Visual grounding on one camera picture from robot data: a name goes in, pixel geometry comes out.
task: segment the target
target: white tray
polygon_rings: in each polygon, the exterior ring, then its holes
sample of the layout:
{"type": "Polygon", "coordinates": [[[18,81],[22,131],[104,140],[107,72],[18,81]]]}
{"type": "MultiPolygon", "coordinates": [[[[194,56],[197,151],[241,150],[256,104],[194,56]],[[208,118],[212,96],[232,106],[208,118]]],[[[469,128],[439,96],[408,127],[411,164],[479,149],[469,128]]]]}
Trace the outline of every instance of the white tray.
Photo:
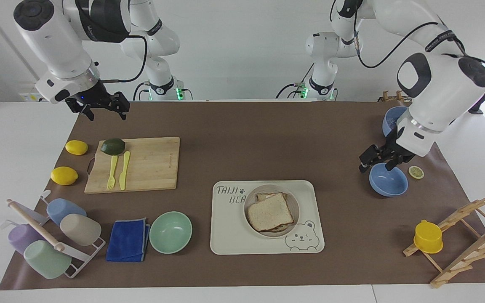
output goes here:
{"type": "Polygon", "coordinates": [[[317,209],[314,186],[305,180],[220,181],[213,186],[211,250],[217,255],[265,253],[319,253],[325,239],[317,209]],[[287,188],[298,201],[295,228],[279,237],[267,237],[254,230],[244,214],[248,194],[263,185],[287,188]]]}

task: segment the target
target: white table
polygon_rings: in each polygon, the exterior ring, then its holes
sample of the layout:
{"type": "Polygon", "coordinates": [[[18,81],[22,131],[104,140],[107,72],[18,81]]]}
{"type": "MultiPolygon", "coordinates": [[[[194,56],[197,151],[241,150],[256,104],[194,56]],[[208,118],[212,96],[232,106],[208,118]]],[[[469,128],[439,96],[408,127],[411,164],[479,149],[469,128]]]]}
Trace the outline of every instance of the white table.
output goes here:
{"type": "MultiPolygon", "coordinates": [[[[4,219],[22,223],[6,207],[7,198],[32,208],[36,205],[76,118],[64,104],[0,103],[0,223],[4,219]]],[[[465,115],[443,133],[438,143],[469,199],[485,197],[485,118],[465,115]]],[[[7,234],[8,230],[0,231],[0,281],[13,253],[7,234]]],[[[398,284],[0,291],[0,302],[46,298],[51,303],[148,299],[246,302],[252,297],[283,302],[485,302],[485,284],[446,284],[438,290],[429,284],[398,284]]]]}

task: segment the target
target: white cup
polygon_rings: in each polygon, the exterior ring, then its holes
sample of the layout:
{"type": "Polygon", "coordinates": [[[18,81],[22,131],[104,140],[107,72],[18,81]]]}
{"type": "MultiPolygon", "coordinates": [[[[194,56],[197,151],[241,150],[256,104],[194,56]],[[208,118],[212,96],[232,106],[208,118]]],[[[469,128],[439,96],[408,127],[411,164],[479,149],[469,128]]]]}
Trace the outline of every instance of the white cup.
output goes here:
{"type": "Polygon", "coordinates": [[[97,221],[77,213],[66,215],[59,227],[70,240],[81,246],[93,244],[102,232],[97,221]]]}

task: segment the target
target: lime half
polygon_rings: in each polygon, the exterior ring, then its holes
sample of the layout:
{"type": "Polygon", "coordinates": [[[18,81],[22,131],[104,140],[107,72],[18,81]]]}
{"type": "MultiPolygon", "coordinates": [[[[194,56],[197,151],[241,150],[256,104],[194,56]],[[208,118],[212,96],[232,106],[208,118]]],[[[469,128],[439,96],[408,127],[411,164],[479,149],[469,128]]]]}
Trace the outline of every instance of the lime half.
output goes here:
{"type": "Polygon", "coordinates": [[[424,178],[424,171],[418,166],[409,167],[409,174],[415,179],[424,178]]]}

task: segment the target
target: green bowl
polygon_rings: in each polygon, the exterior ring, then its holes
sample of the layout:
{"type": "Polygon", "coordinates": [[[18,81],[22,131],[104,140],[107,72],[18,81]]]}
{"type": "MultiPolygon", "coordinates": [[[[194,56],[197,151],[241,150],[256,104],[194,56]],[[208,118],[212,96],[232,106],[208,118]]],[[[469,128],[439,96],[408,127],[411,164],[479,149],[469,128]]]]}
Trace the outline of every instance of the green bowl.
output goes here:
{"type": "Polygon", "coordinates": [[[184,213],[170,211],[152,223],[149,241],[159,253],[176,253],[188,244],[191,236],[190,219],[184,213]]]}

